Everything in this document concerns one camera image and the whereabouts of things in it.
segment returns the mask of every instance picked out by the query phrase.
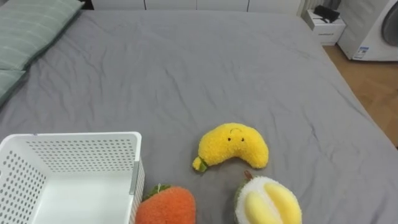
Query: green striped pillow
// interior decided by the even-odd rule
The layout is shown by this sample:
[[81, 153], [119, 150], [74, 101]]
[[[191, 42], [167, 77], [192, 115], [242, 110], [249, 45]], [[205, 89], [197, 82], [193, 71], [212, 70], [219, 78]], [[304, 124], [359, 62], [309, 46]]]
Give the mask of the green striped pillow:
[[8, 99], [13, 89], [22, 80], [25, 71], [0, 70], [0, 106]]
[[1, 6], [0, 69], [25, 69], [82, 5], [77, 0], [9, 0]]

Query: banana plush toy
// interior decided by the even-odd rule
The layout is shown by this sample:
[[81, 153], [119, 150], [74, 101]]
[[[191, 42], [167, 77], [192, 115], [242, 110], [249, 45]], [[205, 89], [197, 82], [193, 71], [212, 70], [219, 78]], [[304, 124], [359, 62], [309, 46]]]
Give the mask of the banana plush toy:
[[235, 195], [238, 224], [301, 224], [302, 212], [294, 194], [267, 177], [251, 177]]
[[268, 147], [260, 133], [238, 123], [222, 124], [206, 133], [198, 155], [192, 166], [200, 172], [232, 157], [240, 157], [253, 168], [264, 168], [268, 163]]

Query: orange plush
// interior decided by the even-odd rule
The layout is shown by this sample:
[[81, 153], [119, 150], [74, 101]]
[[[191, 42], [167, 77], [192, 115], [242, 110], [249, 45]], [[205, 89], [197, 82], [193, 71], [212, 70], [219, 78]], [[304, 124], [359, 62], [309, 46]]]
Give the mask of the orange plush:
[[195, 223], [195, 199], [187, 189], [167, 188], [143, 201], [138, 207], [136, 224], [164, 223]]

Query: gray bed sheet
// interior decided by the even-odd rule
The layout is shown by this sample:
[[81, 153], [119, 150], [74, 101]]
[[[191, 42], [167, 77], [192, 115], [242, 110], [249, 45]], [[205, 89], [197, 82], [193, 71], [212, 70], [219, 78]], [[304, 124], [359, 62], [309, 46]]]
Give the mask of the gray bed sheet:
[[[232, 223], [243, 171], [291, 189], [304, 223], [398, 223], [398, 152], [299, 18], [210, 11], [86, 11], [0, 113], [12, 133], [139, 131], [147, 192], [189, 189], [197, 223]], [[200, 175], [200, 138], [255, 127], [270, 160]]]

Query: plush toy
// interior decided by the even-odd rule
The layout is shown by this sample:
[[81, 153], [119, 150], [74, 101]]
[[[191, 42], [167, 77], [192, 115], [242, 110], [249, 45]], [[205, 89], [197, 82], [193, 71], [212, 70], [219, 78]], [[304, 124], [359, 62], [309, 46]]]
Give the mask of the plush toy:
[[302, 212], [294, 194], [267, 177], [246, 180], [235, 195], [235, 219], [238, 224], [301, 224]]
[[195, 224], [195, 199], [187, 189], [158, 185], [138, 207], [135, 224]]
[[240, 157], [253, 168], [268, 163], [268, 147], [260, 133], [237, 123], [222, 124], [206, 133], [200, 140], [198, 155], [192, 166], [200, 172], [232, 157]]

